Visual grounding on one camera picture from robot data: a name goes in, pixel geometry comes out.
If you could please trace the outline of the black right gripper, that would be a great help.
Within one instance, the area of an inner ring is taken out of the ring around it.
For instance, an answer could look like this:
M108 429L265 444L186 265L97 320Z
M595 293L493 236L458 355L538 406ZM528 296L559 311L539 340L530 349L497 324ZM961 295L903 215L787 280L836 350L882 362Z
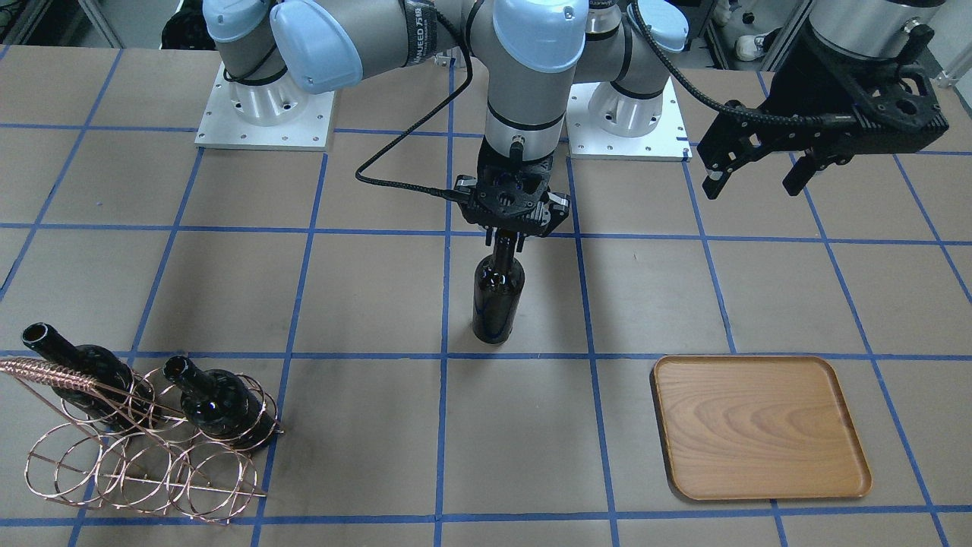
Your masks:
M569 217L570 196L549 190L555 152L539 160L524 160L521 144L511 145L510 152L504 156L483 140L477 176L458 176L454 191L465 221L486 227L486 246L493 246L496 229L513 231L520 253L525 236L545 238Z

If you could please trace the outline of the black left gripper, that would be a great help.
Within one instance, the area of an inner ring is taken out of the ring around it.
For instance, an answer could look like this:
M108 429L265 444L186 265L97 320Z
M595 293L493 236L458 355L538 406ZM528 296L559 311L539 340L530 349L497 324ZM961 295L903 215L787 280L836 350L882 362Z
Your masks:
M771 115L847 115L840 128L769 127L719 113L697 150L708 171L702 190L714 200L729 178L770 153L804 152L782 187L789 196L830 165L847 165L857 155L913 153L926 149L950 128L926 70L910 60L865 60L802 30L775 73L760 110Z

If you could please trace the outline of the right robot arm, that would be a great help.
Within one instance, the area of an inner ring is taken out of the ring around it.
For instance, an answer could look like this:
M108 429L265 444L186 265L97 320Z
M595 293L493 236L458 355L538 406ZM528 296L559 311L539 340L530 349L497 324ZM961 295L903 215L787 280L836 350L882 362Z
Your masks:
M473 176L437 189L367 176L371 185L456 202L486 229L496 258L548 236L570 213L549 190L570 86L585 48L586 1L204 1L229 82L289 79L309 94L353 87L458 48L488 69L488 114Z

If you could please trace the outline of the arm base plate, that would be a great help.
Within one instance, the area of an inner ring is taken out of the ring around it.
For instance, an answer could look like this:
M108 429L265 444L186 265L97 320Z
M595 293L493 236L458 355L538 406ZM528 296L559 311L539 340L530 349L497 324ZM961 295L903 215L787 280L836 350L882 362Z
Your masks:
M259 87L230 83L221 65L194 142L204 149L326 152L334 104L333 91L305 93L288 75Z
M693 157L671 80L660 96L646 100L623 96L607 82L574 84L566 131L573 158L687 162Z

